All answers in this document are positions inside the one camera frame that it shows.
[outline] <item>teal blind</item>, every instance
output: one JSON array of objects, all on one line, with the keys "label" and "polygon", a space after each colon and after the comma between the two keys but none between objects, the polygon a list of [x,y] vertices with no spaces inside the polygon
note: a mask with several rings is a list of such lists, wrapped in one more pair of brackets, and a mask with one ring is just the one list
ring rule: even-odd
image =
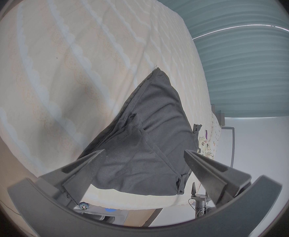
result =
[{"label": "teal blind", "polygon": [[277,0],[158,1],[183,18],[217,110],[289,115],[289,16]]}]

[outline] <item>white wall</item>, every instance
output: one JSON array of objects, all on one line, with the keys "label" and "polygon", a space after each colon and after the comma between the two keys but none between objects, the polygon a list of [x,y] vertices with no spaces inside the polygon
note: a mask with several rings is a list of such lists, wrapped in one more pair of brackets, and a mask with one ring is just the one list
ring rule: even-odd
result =
[{"label": "white wall", "polygon": [[[252,232],[257,237],[275,219],[289,199],[289,116],[276,118],[226,118],[235,128],[233,167],[252,176],[266,175],[283,185],[273,208]],[[194,218],[189,205],[165,208],[152,226],[175,224]]]}]

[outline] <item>mattress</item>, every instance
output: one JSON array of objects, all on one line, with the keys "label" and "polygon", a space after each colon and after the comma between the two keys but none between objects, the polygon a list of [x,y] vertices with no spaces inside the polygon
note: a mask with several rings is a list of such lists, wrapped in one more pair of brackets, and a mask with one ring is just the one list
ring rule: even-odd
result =
[{"label": "mattress", "polygon": [[[205,74],[178,14],[156,0],[23,0],[0,22],[0,136],[37,177],[69,164],[157,66],[190,125],[210,134]],[[104,206],[111,192],[86,196]],[[128,195],[115,193],[113,208],[127,207]],[[137,209],[179,201],[159,199]]]}]

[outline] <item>black fabric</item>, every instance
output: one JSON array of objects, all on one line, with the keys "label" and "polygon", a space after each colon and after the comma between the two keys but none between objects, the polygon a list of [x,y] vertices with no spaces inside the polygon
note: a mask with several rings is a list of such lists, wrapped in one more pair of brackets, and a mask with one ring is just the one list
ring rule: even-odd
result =
[{"label": "black fabric", "polygon": [[198,149],[198,131],[194,132],[177,91],[157,68],[80,157],[107,151],[105,163],[91,182],[99,189],[139,195],[183,194],[191,172],[184,150]]}]

